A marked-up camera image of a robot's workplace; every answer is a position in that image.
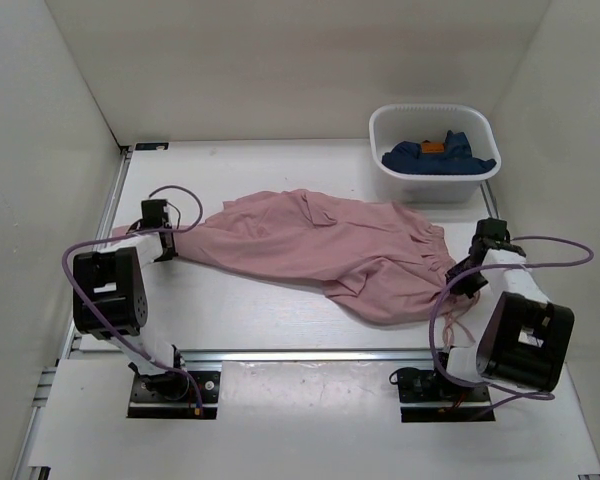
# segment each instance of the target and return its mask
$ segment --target laundry basket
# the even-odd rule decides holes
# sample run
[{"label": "laundry basket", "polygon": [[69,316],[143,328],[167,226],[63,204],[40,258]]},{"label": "laundry basket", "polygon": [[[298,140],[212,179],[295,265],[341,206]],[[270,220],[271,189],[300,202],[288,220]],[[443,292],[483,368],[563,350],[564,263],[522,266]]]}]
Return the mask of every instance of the laundry basket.
[{"label": "laundry basket", "polygon": [[[473,155],[493,158],[496,166],[481,175],[408,175],[382,165],[398,143],[443,142],[447,130],[464,132]],[[376,110],[369,120],[375,186],[383,199],[413,203],[457,203],[471,198],[480,183],[498,173],[502,160],[488,120],[477,110],[450,104],[398,104]]]}]

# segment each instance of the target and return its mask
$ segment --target pink cloth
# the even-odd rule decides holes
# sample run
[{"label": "pink cloth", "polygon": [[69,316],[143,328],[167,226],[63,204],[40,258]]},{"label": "pink cloth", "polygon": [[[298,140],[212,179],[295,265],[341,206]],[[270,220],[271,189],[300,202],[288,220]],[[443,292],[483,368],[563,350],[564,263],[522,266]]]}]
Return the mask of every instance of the pink cloth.
[{"label": "pink cloth", "polygon": [[[181,258],[276,280],[315,280],[379,324],[425,320],[455,264],[442,227],[395,203],[260,192],[175,236]],[[444,312],[455,307],[447,302]]]}]

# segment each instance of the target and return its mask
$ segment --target white floor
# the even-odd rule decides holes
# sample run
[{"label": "white floor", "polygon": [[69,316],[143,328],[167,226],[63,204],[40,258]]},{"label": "white floor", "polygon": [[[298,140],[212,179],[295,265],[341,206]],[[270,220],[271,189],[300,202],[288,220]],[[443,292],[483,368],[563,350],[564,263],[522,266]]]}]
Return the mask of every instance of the white floor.
[{"label": "white floor", "polygon": [[[115,225],[140,216],[140,201],[169,183],[197,192],[206,215],[223,200],[259,190],[308,188],[382,198],[369,183],[368,141],[200,142],[136,152]],[[168,198],[193,218],[184,195]],[[444,226],[449,250],[465,256],[478,192],[466,205],[418,206]],[[276,285],[178,262],[144,273],[149,321],[181,349],[426,348],[426,325],[369,326],[317,289]],[[465,318],[480,336],[488,289]],[[466,339],[458,332],[460,342]],[[85,352],[107,344],[84,338]],[[553,402],[517,401],[496,422],[401,424],[395,363],[225,362],[216,421],[127,419],[132,372],[121,354],[86,354],[59,365],[29,464],[50,480],[576,479],[600,473],[568,371]],[[494,400],[502,398],[492,392]]]},{"label": "white floor", "polygon": [[[178,184],[196,192],[205,217],[222,202],[261,190],[307,188],[329,195],[378,201],[371,182],[368,140],[172,143],[164,151],[134,152],[114,225],[140,217],[140,202],[155,188]],[[165,192],[183,212],[197,214],[185,194]],[[467,254],[476,221],[488,216],[480,191],[462,205],[419,205],[445,228],[451,255]],[[181,261],[143,270],[149,321],[159,323],[182,350],[425,348],[424,322],[378,327],[363,322],[324,298],[320,289],[275,284]],[[494,299],[489,289],[463,322],[481,335]],[[461,329],[456,343],[468,345]],[[114,349],[85,337],[83,351]]]},{"label": "white floor", "polygon": [[[125,418],[122,356],[60,363],[29,464],[50,480],[576,480],[600,473],[566,371],[496,422],[402,424],[395,364],[225,362],[215,421]],[[495,399],[502,398],[492,392]]]}]

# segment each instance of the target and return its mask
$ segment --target purple cable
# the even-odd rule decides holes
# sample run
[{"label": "purple cable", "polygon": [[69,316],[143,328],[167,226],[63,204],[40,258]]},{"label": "purple cable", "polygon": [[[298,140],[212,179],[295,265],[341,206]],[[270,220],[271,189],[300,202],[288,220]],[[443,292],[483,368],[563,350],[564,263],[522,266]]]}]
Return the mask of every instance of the purple cable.
[{"label": "purple cable", "polygon": [[76,243],[75,245],[72,245],[71,247],[69,247],[62,254],[62,270],[64,271],[64,274],[67,276],[69,283],[71,284],[71,286],[73,287],[75,292],[78,294],[78,296],[82,299],[82,301],[87,306],[87,308],[89,310],[91,310],[93,315],[100,321],[100,323],[102,323],[102,325],[104,325],[104,327],[107,329],[107,331],[113,337],[115,337],[122,345],[124,345],[126,348],[128,348],[132,352],[140,355],[142,358],[147,360],[152,365],[154,365],[162,370],[165,370],[167,372],[173,372],[173,373],[177,373],[179,375],[183,375],[187,379],[187,382],[193,386],[193,389],[196,392],[196,407],[198,407],[200,409],[200,411],[202,411],[202,394],[200,393],[200,388],[198,387],[198,384],[196,383],[193,376],[186,370],[169,367],[168,365],[164,365],[164,364],[158,362],[157,360],[154,360],[153,358],[151,358],[151,356],[147,352],[145,352],[144,350],[140,350],[140,349],[136,348],[134,345],[130,344],[122,335],[120,335],[120,333],[118,333],[118,331],[115,329],[115,327],[113,325],[111,325],[111,323],[100,312],[100,310],[98,310],[98,307],[96,307],[96,305],[91,301],[91,299],[88,297],[88,295],[85,293],[85,291],[80,287],[80,285],[74,278],[73,273],[71,272],[71,269],[69,268],[69,255],[71,255],[71,253],[73,253],[74,251],[76,251],[80,248],[92,247],[95,245],[102,245],[102,244],[110,243],[110,242],[119,242],[120,240],[127,240],[128,238],[137,237],[138,235],[150,235],[152,233],[186,233],[186,232],[190,232],[191,230],[193,230],[200,223],[200,221],[202,220],[202,215],[203,215],[202,202],[200,201],[200,199],[198,198],[198,196],[195,193],[193,193],[192,191],[190,191],[184,187],[181,187],[179,185],[165,185],[165,186],[160,187],[160,188],[154,190],[153,192],[151,192],[149,194],[149,198],[153,197],[158,192],[161,192],[163,190],[169,190],[169,189],[181,190],[181,191],[187,193],[198,204],[198,209],[199,209],[198,218],[196,218],[196,220],[191,225],[189,225],[188,227],[182,228],[182,229],[177,229],[177,230],[172,230],[170,228],[153,228],[150,230],[141,230],[139,232],[134,232],[134,233],[126,234],[126,235],[120,235],[117,237],[105,238],[102,240],[88,240],[86,242]]},{"label": "purple cable", "polygon": [[460,378],[456,378],[447,372],[447,370],[442,365],[442,362],[438,358],[438,352],[437,352],[437,349],[435,346],[435,322],[436,322],[436,318],[438,317],[438,311],[440,310],[440,307],[442,306],[442,303],[444,302],[444,300],[451,293],[451,289],[453,288],[453,286],[456,285],[458,282],[460,282],[463,278],[466,278],[469,275],[473,275],[474,273],[481,272],[484,270],[496,270],[496,269],[524,270],[524,269],[532,269],[532,268],[577,267],[579,265],[584,265],[585,263],[590,262],[591,260],[593,260],[593,257],[594,257],[593,250],[591,250],[586,245],[583,245],[578,242],[574,242],[573,240],[567,240],[567,239],[558,238],[558,237],[547,237],[547,236],[543,236],[543,235],[526,235],[523,237],[516,237],[516,238],[512,239],[512,241],[520,241],[520,240],[548,240],[551,242],[564,243],[566,245],[571,245],[573,247],[578,247],[578,248],[584,250],[585,252],[587,252],[587,257],[583,258],[581,260],[575,260],[572,262],[545,262],[545,263],[529,263],[529,264],[507,263],[507,264],[500,264],[500,265],[483,265],[483,266],[479,266],[479,267],[470,268],[470,269],[462,272],[457,277],[455,277],[442,289],[442,291],[440,292],[440,295],[438,296],[438,298],[436,300],[436,303],[433,306],[433,309],[431,310],[431,314],[429,315],[429,349],[431,350],[431,356],[433,357],[433,363],[434,363],[437,371],[439,371],[447,380],[449,380],[450,382],[452,382],[456,385],[459,385],[461,387],[474,388],[474,387],[479,387],[479,386],[483,386],[483,385],[488,385],[492,388],[501,390],[506,393],[510,393],[512,395],[512,397],[509,397],[505,400],[502,400],[500,402],[497,402],[497,403],[491,405],[491,407],[485,409],[483,412],[480,412],[474,418],[484,415],[485,413],[487,413],[491,410],[494,410],[495,408],[497,408],[501,405],[504,405],[505,403],[509,403],[512,400],[516,400],[518,398],[530,398],[533,400],[553,400],[555,397],[553,396],[553,394],[551,394],[549,392],[519,392],[517,390],[503,387],[502,385],[497,385],[497,384],[490,383],[490,382],[480,382],[480,383],[469,382],[466,380],[462,380]]}]

